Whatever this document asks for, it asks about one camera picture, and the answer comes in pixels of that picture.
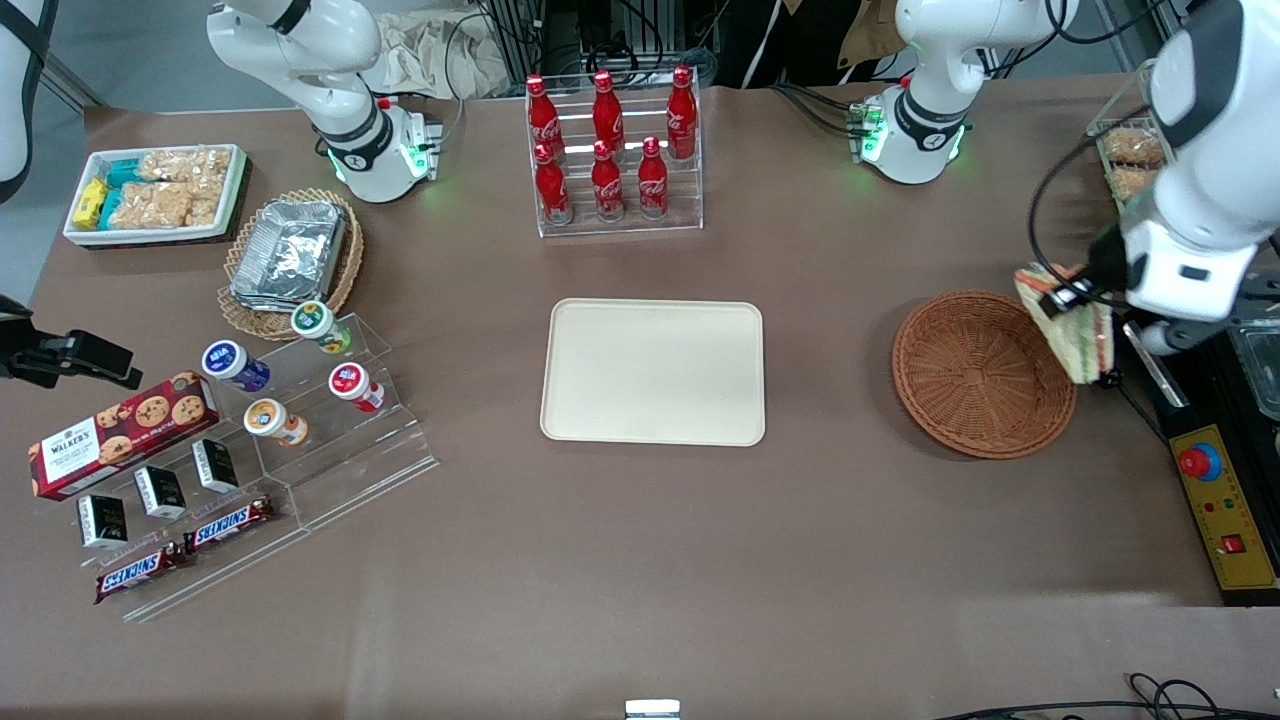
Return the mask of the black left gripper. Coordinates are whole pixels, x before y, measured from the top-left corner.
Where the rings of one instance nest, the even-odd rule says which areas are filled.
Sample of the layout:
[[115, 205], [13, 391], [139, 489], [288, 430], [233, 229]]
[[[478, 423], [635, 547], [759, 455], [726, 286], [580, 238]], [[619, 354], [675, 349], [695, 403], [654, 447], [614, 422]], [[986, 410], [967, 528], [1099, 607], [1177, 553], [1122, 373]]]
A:
[[1052, 286], [1044, 292], [1044, 307], [1080, 307], [1112, 302], [1129, 287], [1129, 264], [1120, 223], [1101, 231], [1088, 247], [1084, 277]]

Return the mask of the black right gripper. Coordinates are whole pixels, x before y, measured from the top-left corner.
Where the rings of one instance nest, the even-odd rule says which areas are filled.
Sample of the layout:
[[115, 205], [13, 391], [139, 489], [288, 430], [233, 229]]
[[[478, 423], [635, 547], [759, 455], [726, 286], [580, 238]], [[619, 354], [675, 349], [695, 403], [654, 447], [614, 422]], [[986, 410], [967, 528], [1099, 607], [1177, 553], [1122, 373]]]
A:
[[54, 334], [38, 331], [33, 313], [1, 296], [1, 375], [37, 387], [55, 387], [70, 373], [90, 375], [125, 389], [138, 389], [143, 373], [133, 366], [134, 354], [88, 332]]

